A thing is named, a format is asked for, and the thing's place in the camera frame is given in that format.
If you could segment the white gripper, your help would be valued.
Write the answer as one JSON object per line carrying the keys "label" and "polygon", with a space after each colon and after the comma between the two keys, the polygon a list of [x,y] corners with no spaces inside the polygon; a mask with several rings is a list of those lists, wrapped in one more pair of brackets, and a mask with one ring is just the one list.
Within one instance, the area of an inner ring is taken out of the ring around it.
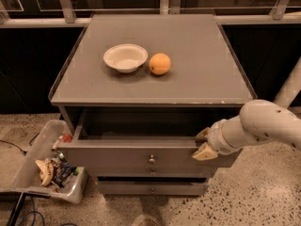
{"label": "white gripper", "polygon": [[243,128],[238,119],[221,120],[196,135],[196,141],[207,141],[192,154],[198,161],[212,160],[218,154],[236,153],[242,148]]}

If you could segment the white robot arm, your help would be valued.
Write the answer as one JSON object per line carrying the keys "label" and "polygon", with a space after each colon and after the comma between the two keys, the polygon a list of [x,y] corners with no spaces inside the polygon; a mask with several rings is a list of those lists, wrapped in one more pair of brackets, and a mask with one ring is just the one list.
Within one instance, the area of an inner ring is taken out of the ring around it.
{"label": "white robot arm", "polygon": [[198,161],[238,152],[245,146],[279,141],[301,150],[301,120],[288,110],[301,90],[301,58],[291,71],[274,102],[253,100],[239,115],[215,122],[196,136],[200,147],[192,154]]}

